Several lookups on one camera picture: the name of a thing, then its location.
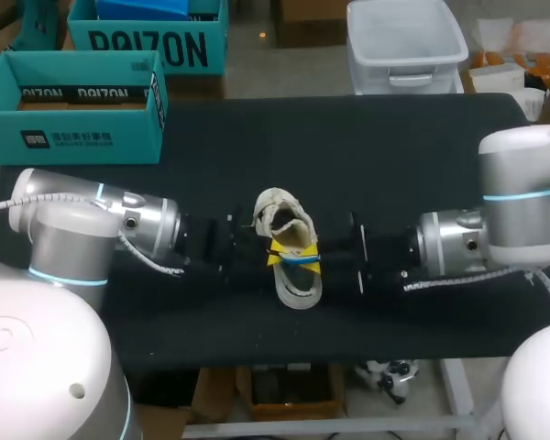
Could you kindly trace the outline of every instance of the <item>teal cardboard box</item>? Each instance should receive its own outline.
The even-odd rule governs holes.
[[[94,0],[75,0],[68,19],[77,50],[157,50],[166,75],[223,75],[227,0],[190,0],[189,21],[98,20]]]
[[[160,56],[0,55],[0,165],[158,163],[168,97]]]

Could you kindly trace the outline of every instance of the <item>plastic container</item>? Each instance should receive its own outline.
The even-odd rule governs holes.
[[[442,0],[358,0],[347,23],[355,92],[452,93],[468,48]]]

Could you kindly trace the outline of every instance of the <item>white sneaker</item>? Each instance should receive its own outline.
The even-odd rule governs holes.
[[[260,194],[255,204],[253,226],[257,234],[275,239],[295,256],[317,242],[314,222],[299,201],[280,188]],[[322,297],[322,278],[300,265],[273,266],[275,289],[281,301],[292,309],[314,307]]]

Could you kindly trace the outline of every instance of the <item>black table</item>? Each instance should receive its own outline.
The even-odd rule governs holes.
[[[263,189],[280,186],[300,199],[321,236],[345,231],[350,210],[389,233],[424,212],[479,205],[480,140],[525,124],[515,102],[497,94],[188,102],[170,108],[159,166],[50,169],[170,197],[196,215],[243,204],[246,219]],[[20,170],[2,170],[0,198]],[[28,248],[0,214],[0,260],[24,268]],[[121,254],[103,318],[128,371],[507,356],[550,325],[544,289],[521,274],[417,292],[390,309],[324,292],[299,312],[272,290],[175,280]]]

